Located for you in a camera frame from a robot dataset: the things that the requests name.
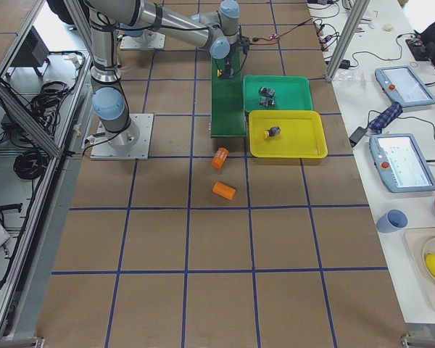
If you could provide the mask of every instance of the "white tray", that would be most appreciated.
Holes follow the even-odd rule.
[[[423,292],[431,307],[435,310],[435,280],[427,271],[422,257],[424,245],[435,238],[435,228],[411,228],[403,233],[405,243],[413,259],[414,266]]]

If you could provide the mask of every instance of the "blue joint cap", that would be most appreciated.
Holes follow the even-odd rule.
[[[194,14],[193,16],[190,17],[190,19],[193,20],[194,22],[200,23],[200,14]]]
[[[116,88],[103,87],[95,92],[92,106],[101,119],[113,121],[123,114],[125,102],[123,95]]]
[[[125,31],[124,33],[127,36],[130,36],[131,38],[139,38],[140,36],[142,36],[142,34],[144,33],[144,30],[135,30],[135,31],[131,31],[131,29],[135,29],[135,27],[131,27],[127,24],[122,24],[120,26],[122,29],[129,29],[127,31]]]
[[[235,0],[224,0],[220,3],[219,10],[226,17],[237,20],[240,17],[239,4]]]
[[[225,58],[231,51],[231,45],[227,38],[217,38],[210,47],[211,57],[215,59]]]

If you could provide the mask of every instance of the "orange cylinder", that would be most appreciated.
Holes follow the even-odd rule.
[[[217,149],[215,156],[211,161],[211,165],[216,169],[220,169],[224,165],[228,154],[229,150],[227,150],[225,147],[220,147]]]
[[[221,183],[219,181],[217,183],[215,183],[215,185],[212,188],[212,191],[215,194],[218,194],[219,196],[228,199],[229,201],[231,201],[237,193],[236,189],[234,189],[233,187],[227,186],[224,183]]]

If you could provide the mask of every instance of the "tablet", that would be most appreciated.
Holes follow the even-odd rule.
[[[435,96],[410,66],[376,69],[376,80],[386,95],[402,107],[435,104]]]
[[[369,148],[391,192],[435,191],[435,178],[412,134],[372,135]]]

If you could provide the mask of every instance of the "robotic arm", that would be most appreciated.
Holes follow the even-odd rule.
[[[116,30],[121,23],[208,49],[215,59],[229,60],[239,40],[239,5],[234,0],[224,0],[218,11],[192,19],[148,0],[86,0],[86,4],[94,61],[92,104],[112,147],[134,144],[140,133],[131,122],[117,70]]]

